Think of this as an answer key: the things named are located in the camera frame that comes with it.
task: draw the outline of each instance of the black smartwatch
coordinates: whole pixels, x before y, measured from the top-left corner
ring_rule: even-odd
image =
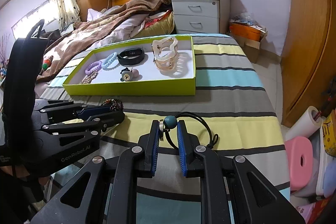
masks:
[[[145,58],[145,51],[142,48],[130,48],[122,51],[118,55],[118,60],[122,66],[133,66],[139,64]]]

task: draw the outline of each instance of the white drawer cabinet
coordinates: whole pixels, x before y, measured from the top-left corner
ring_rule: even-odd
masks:
[[[177,30],[219,33],[219,18],[203,16],[175,15],[174,21]]]
[[[230,0],[171,0],[177,34],[228,31]]]

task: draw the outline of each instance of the gray stripe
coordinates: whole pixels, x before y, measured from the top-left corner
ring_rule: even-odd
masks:
[[[46,88],[46,90],[43,92],[41,98],[47,99],[47,100],[57,100],[58,97],[61,96],[63,90],[64,90],[63,88],[61,88],[61,89]]]
[[[273,184],[288,182],[289,171],[286,150],[271,153],[245,155],[253,165]]]
[[[196,67],[233,67],[253,69],[251,62],[246,56],[220,56],[220,55],[196,55]]]
[[[288,182],[286,151],[246,156],[251,163],[273,184]],[[152,179],[138,179],[138,186],[171,193],[200,195],[199,178],[182,176],[179,156],[159,154],[157,170]]]
[[[263,90],[196,90],[195,96],[117,96],[126,109],[164,112],[274,112]],[[108,96],[92,96],[102,102]]]
[[[88,163],[94,156],[101,155],[105,159],[120,155],[127,148],[112,143],[100,142],[100,150],[79,160],[81,164]],[[247,155],[251,163],[275,186],[288,183],[288,167],[286,151],[276,151],[266,154]],[[70,168],[67,174],[57,175],[58,182],[66,182],[73,177],[78,169]],[[138,186],[170,193],[200,195],[199,178],[183,177],[178,155],[159,154],[157,170],[152,179],[138,179]]]
[[[88,51],[81,52],[81,53],[75,55],[75,56],[72,58],[72,60],[76,60],[76,59],[79,59],[79,58],[83,58],[83,57],[87,56],[91,51],[93,51],[93,50],[88,50]]]
[[[193,44],[238,45],[232,37],[194,37]]]

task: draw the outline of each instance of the blue gripper pad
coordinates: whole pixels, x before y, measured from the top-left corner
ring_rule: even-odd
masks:
[[[183,176],[187,176],[187,155],[184,147],[184,140],[181,132],[180,122],[177,123],[177,142],[178,142],[178,152],[180,154],[180,165]]]
[[[155,140],[154,140],[153,150],[152,150],[152,166],[151,166],[152,176],[155,176],[156,166],[158,164],[159,142],[160,142],[159,126],[157,126],[156,132],[155,132]]]

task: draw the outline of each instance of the teal bead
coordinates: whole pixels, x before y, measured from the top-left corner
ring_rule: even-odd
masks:
[[[173,129],[177,126],[177,119],[174,116],[167,116],[163,120],[163,124],[166,128]]]

